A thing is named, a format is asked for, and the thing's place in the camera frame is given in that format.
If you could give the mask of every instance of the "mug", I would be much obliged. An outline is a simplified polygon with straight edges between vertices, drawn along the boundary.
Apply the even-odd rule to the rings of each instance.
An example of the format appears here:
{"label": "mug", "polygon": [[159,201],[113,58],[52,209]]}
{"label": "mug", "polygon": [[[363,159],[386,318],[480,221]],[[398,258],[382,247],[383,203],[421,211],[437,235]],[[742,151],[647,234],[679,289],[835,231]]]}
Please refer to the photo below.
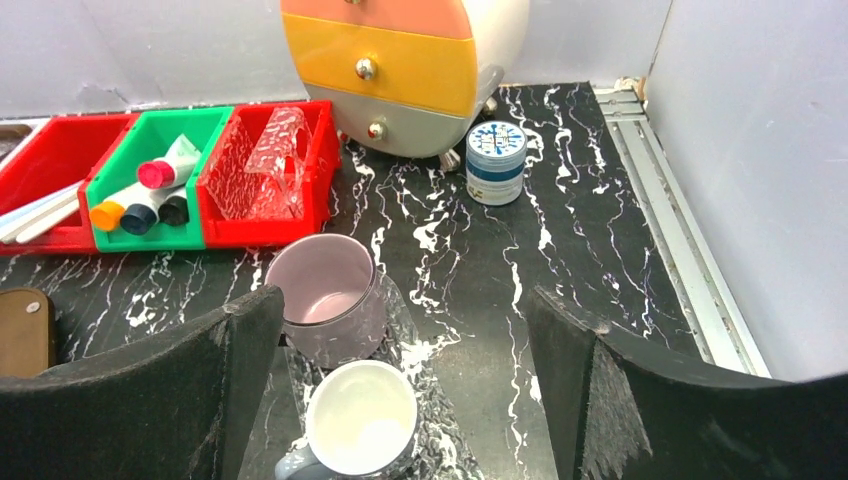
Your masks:
{"label": "mug", "polygon": [[283,457],[276,480],[317,465],[345,478],[394,469],[414,449],[418,403],[412,385],[393,366],[359,360],[318,384],[306,407],[309,445]]}
{"label": "mug", "polygon": [[265,283],[283,290],[283,333],[301,354],[336,368],[377,351],[386,333],[380,276],[364,245],[321,233],[284,248]]}

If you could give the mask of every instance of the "orange cap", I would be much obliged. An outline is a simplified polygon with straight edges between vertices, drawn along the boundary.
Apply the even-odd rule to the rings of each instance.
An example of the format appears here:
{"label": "orange cap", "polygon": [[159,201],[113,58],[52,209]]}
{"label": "orange cap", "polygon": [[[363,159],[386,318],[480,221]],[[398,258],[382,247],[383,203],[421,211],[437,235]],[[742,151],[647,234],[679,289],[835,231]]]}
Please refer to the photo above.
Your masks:
{"label": "orange cap", "polygon": [[91,224],[104,232],[111,232],[121,225],[121,217],[126,209],[121,205],[106,201],[91,209],[88,218]]}

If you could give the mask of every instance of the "yellow drawer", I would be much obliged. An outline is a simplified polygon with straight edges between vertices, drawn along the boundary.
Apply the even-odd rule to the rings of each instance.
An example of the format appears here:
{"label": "yellow drawer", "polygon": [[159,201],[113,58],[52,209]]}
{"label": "yellow drawer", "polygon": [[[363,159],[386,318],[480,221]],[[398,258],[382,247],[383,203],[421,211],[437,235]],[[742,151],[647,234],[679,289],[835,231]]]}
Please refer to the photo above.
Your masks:
{"label": "yellow drawer", "polygon": [[[304,83],[448,115],[473,114],[474,40],[457,40],[283,14]],[[373,76],[360,78],[368,59]]]}

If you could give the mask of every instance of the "pink cap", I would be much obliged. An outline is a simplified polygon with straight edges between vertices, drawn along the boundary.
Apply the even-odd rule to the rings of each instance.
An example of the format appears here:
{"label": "pink cap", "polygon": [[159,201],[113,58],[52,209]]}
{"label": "pink cap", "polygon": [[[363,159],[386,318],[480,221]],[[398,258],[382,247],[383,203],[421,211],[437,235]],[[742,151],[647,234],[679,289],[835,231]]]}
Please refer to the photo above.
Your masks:
{"label": "pink cap", "polygon": [[164,188],[174,183],[173,167],[162,160],[142,163],[138,167],[138,181],[147,188]]}

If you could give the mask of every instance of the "white cup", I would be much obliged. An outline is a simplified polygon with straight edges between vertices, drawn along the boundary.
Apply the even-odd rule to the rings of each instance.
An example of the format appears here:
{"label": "white cup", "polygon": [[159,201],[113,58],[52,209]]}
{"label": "white cup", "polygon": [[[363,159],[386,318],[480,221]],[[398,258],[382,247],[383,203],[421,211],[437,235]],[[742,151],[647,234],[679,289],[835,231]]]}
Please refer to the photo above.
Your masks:
{"label": "white cup", "polygon": [[309,445],[274,467],[277,480],[315,465],[347,477],[368,476],[411,450],[418,421],[412,385],[393,366],[359,360],[334,370],[306,408]]}

